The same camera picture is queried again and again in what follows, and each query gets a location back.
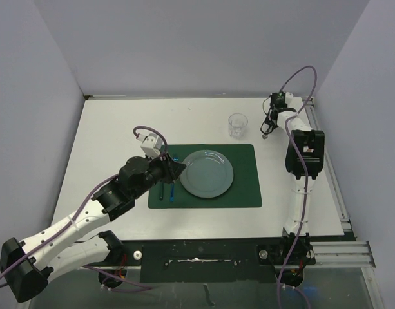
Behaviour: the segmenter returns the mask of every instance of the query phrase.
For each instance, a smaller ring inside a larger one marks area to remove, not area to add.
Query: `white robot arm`
[[[153,133],[144,136],[137,129]],[[167,154],[167,142],[149,127],[136,127],[146,157],[130,158],[119,173],[96,186],[69,216],[40,233],[17,241],[11,238],[1,250],[0,280],[9,285],[18,302],[39,294],[49,281],[81,266],[106,260],[121,242],[111,232],[101,232],[84,243],[75,243],[92,230],[123,215],[135,200],[158,182],[173,183],[186,168]],[[165,149],[160,152],[162,143]]]
[[[286,170],[292,174],[291,199],[284,230],[288,234],[296,234],[302,222],[300,236],[306,236],[309,234],[309,206],[314,181],[323,169],[325,135],[323,131],[313,130],[298,117],[298,112],[289,106],[292,97],[292,94],[282,91],[271,94],[270,110],[264,122],[269,127],[262,132],[264,138],[267,138],[268,134],[278,127],[283,130],[287,129],[306,164],[308,171],[307,192],[305,192],[306,175],[304,168],[293,145],[289,143],[285,164]],[[302,219],[305,194],[307,194],[306,208]]]

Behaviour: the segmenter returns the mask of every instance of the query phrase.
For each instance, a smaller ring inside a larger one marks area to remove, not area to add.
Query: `gray plate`
[[[199,198],[214,198],[225,193],[233,182],[233,167],[221,153],[200,150],[183,161],[186,170],[180,175],[183,187]]]

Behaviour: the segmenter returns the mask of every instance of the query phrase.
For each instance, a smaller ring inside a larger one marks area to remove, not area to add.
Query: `green placemat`
[[[180,162],[195,151],[214,150],[229,159],[233,166],[233,183],[216,198],[198,198],[183,188],[180,180],[175,184],[174,201],[170,202],[171,185],[164,185],[164,199],[159,200],[160,184],[149,191],[148,207],[165,208],[248,208],[261,207],[259,178],[253,145],[169,145],[171,155],[177,154]]]

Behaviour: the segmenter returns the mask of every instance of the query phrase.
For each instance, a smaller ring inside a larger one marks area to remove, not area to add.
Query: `white wall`
[[[395,0],[371,0],[317,94],[352,226],[395,308]]]
[[[368,1],[35,0],[84,94],[130,97],[261,95],[305,64],[323,80]]]
[[[49,224],[83,102],[32,0],[0,0],[0,251]]]

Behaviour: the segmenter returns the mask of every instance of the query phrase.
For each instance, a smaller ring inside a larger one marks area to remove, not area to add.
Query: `white table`
[[[203,98],[86,101],[75,137],[53,223],[73,212],[87,193],[132,156],[144,156],[131,132],[145,125],[160,131],[169,144],[253,144],[262,192],[260,208],[149,209],[148,194],[136,206],[86,235],[112,230],[121,240],[280,237],[290,190],[285,154],[289,142],[277,129],[262,139],[262,98]],[[292,106],[299,108],[300,98]],[[229,137],[233,113],[249,119],[241,140]],[[302,112],[303,121],[308,123]],[[328,177],[322,171],[314,185],[309,215],[312,236],[343,235]]]

